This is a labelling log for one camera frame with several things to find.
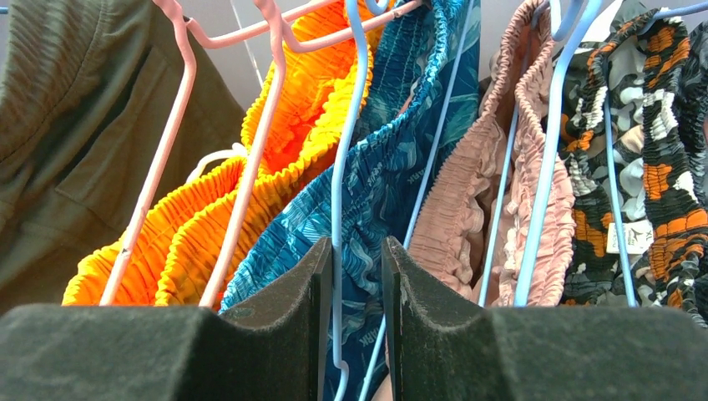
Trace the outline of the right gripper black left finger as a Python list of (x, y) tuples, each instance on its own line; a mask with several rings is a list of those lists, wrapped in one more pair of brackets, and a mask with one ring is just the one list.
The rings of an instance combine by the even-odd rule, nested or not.
[(218, 315), (203, 307), (14, 308), (1, 320), (4, 400), (319, 400), (331, 242)]

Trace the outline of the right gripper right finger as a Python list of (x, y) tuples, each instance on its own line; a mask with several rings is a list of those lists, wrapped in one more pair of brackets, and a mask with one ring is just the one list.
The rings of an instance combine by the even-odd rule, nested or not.
[(395, 400), (704, 400), (707, 332), (669, 308), (496, 307), (382, 243)]

